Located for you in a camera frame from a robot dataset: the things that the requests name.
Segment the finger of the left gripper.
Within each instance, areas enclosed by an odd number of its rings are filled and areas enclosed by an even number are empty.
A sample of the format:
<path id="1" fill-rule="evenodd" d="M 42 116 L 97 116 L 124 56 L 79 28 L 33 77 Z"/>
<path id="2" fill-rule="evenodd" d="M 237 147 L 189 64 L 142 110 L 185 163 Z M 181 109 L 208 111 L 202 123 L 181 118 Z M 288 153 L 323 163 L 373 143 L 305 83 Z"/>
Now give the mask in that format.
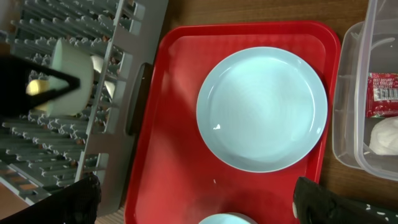
<path id="1" fill-rule="evenodd" d="M 64 86 L 62 88 L 48 88 L 46 92 L 38 95 L 27 95 L 28 109 L 49 109 L 50 104 L 78 89 L 78 86 Z"/>
<path id="2" fill-rule="evenodd" d="M 46 75 L 50 75 L 50 76 L 65 80 L 70 86 L 79 86 L 80 85 L 79 78 L 73 77 L 66 73 L 59 72 L 57 70 L 54 70 L 54 69 L 36 64 L 36 63 L 28 62 L 28 68 L 29 68 L 29 70 L 35 70 L 36 72 L 44 73 Z"/>

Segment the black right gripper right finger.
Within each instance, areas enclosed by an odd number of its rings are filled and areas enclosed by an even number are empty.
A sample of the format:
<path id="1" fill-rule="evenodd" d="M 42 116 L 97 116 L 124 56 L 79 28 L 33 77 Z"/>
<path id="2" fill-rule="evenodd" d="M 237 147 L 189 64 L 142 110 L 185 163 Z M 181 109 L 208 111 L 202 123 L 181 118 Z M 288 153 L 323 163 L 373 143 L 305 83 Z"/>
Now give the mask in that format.
<path id="1" fill-rule="evenodd" d="M 293 214 L 300 224 L 389 224 L 306 177 L 299 177 Z"/>

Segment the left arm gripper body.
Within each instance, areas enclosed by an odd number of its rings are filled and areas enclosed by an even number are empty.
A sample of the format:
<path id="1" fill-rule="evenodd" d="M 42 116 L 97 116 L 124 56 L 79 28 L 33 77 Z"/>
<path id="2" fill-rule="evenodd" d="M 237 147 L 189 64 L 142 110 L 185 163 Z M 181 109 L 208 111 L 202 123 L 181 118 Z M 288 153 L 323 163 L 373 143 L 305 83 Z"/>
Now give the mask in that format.
<path id="1" fill-rule="evenodd" d="M 29 111 L 26 82 L 28 64 L 12 55 L 1 55 L 1 117 L 15 117 Z"/>

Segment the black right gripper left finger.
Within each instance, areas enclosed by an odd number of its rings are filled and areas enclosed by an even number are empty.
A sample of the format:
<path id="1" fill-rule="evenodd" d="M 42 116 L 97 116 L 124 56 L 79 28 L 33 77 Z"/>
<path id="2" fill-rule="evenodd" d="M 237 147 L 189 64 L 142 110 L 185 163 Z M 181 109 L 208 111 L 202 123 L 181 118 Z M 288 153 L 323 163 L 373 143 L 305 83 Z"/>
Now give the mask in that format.
<path id="1" fill-rule="evenodd" d="M 94 174 L 1 220 L 1 224 L 94 224 L 101 202 Z"/>

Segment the yellow plastic cup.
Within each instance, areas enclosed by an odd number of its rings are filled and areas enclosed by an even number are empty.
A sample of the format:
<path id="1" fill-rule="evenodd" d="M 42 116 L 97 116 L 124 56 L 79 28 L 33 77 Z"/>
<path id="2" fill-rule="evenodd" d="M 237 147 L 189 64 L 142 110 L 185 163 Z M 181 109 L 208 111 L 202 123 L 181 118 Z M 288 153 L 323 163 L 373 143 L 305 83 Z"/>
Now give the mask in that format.
<path id="1" fill-rule="evenodd" d="M 49 88 L 49 81 L 47 80 L 32 80 L 26 87 L 25 92 L 30 95 L 38 95 L 39 93 L 46 92 Z"/>

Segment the green bowl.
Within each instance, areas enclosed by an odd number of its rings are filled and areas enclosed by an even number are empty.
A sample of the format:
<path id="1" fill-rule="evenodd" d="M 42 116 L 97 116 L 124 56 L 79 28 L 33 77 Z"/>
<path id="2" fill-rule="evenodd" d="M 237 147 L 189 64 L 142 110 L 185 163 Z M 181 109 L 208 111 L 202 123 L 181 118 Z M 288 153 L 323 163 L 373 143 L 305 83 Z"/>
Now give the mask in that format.
<path id="1" fill-rule="evenodd" d="M 73 116 L 83 111 L 92 94 L 94 68 L 88 53 L 59 39 L 55 45 L 50 68 L 80 80 L 80 87 L 49 101 L 46 106 L 49 116 Z"/>

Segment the light blue bowl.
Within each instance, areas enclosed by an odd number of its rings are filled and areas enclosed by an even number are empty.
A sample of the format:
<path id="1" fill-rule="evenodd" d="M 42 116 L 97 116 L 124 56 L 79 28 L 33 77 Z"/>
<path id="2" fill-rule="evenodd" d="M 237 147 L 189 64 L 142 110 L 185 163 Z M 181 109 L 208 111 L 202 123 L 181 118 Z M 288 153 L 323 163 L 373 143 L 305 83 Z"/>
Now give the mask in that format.
<path id="1" fill-rule="evenodd" d="M 257 224 L 257 222 L 241 213 L 230 212 L 210 215 L 201 220 L 199 224 Z"/>

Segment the white napkin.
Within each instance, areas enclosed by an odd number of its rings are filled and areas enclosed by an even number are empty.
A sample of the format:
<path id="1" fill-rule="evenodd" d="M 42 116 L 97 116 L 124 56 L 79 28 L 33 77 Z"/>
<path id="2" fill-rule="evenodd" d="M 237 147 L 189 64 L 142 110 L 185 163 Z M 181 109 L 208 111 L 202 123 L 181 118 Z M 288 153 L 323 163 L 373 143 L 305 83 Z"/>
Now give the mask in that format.
<path id="1" fill-rule="evenodd" d="M 369 148 L 380 156 L 397 155 L 397 117 L 385 118 L 373 127 Z"/>

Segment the light blue plate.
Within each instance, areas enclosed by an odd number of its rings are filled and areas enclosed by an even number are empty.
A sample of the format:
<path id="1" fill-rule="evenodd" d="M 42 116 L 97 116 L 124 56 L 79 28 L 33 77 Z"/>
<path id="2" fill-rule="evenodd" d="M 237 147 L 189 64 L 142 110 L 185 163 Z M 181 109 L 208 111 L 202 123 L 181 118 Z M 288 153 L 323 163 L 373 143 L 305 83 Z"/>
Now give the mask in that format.
<path id="1" fill-rule="evenodd" d="M 316 71 L 274 47 L 229 55 L 206 76 L 197 98 L 197 126 L 207 148 L 246 172 L 275 172 L 302 160 L 320 140 L 327 117 Z"/>

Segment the red ketchup packet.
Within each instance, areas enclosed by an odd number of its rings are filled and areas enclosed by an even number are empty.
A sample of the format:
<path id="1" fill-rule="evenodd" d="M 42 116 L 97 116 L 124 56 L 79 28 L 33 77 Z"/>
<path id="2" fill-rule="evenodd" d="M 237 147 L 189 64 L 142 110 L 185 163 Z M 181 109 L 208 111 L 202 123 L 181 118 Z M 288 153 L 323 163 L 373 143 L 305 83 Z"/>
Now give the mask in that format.
<path id="1" fill-rule="evenodd" d="M 369 73 L 366 92 L 366 117 L 397 116 L 397 74 Z"/>

